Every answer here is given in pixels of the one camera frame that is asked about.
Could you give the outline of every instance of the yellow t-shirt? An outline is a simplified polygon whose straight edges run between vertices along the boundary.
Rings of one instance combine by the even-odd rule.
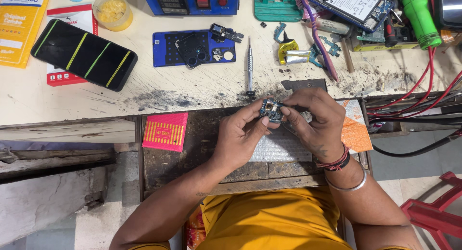
[[[335,230],[339,210],[327,186],[208,196],[201,208],[207,236],[197,250],[352,249]]]

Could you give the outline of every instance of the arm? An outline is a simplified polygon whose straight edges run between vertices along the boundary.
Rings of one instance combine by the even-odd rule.
[[[172,238],[211,190],[249,161],[262,135],[269,133],[267,127],[279,126],[264,117],[243,130],[246,123],[259,115],[262,103],[263,99],[259,99],[222,118],[212,158],[149,196],[120,227],[109,249],[126,250]]]
[[[323,163],[341,158],[344,147],[340,138],[345,118],[342,106],[322,89],[297,90],[283,102],[287,106],[306,107],[313,115],[313,121],[307,123],[295,109],[281,108],[310,152]],[[342,170],[325,171],[325,174],[332,184],[340,188],[355,187],[364,176],[353,157]],[[392,245],[422,249],[404,213],[371,176],[368,175],[364,186],[355,191],[339,191],[332,187],[330,191],[340,211],[353,224],[359,250],[376,250]]]

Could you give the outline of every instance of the red power switch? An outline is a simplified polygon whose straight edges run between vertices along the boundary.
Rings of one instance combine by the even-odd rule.
[[[228,4],[228,0],[218,0],[218,4],[221,6],[225,6],[226,4]]]
[[[208,0],[196,0],[198,8],[210,8]]]

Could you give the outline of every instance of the camera lens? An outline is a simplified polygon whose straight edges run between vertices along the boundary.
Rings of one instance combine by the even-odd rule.
[[[189,59],[188,59],[188,64],[189,64],[189,65],[196,65],[196,63],[197,63],[196,58],[189,58]]]
[[[200,60],[205,60],[206,57],[207,56],[203,52],[200,52],[200,53],[197,54],[197,58],[200,59]]]

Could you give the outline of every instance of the green rubber band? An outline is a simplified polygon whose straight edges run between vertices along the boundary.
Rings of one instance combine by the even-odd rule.
[[[53,27],[55,27],[55,24],[56,24],[57,22],[58,22],[58,20],[56,20],[55,23],[53,23],[53,25],[52,25],[51,28],[49,29],[47,35],[45,35],[45,38],[43,38],[42,42],[41,42],[40,45],[38,46],[37,51],[35,51],[34,56],[37,55],[38,50],[40,50],[40,47],[42,47],[42,44],[45,42],[45,40],[46,40],[47,37],[48,37],[48,34],[50,34],[51,30],[53,30]]]
[[[93,64],[91,65],[91,67],[88,69],[87,73],[85,74],[84,78],[86,78],[86,76],[89,74],[89,72],[91,71],[91,69],[93,68],[93,66],[95,66],[96,62],[99,60],[99,58],[101,57],[101,55],[103,54],[103,52],[106,50],[106,48],[110,45],[111,43],[108,43],[106,45],[106,47],[104,47],[103,51],[98,55],[98,57],[96,58],[96,60],[93,62]]]
[[[115,70],[114,74],[112,75],[112,77],[109,79],[108,83],[106,84],[106,87],[109,86],[109,83],[111,83],[112,79],[114,78],[115,74],[119,71],[120,67],[122,66],[123,62],[127,59],[128,55],[130,54],[130,51],[127,52],[127,54],[125,54],[125,57],[123,58],[123,60],[120,62],[119,66],[117,67],[117,70]]]
[[[71,60],[70,60],[69,63],[67,64],[66,70],[69,70],[69,67],[70,67],[71,64],[72,64],[72,61],[74,61],[74,58],[75,58],[75,56],[77,55],[77,52],[78,52],[78,50],[80,49],[80,46],[82,46],[82,43],[84,42],[85,37],[86,37],[87,34],[88,34],[88,33],[85,33],[85,34],[84,34],[84,37],[82,37],[82,40],[80,40],[80,43],[78,44],[77,49],[75,49],[75,52],[74,52],[74,54],[72,55]]]

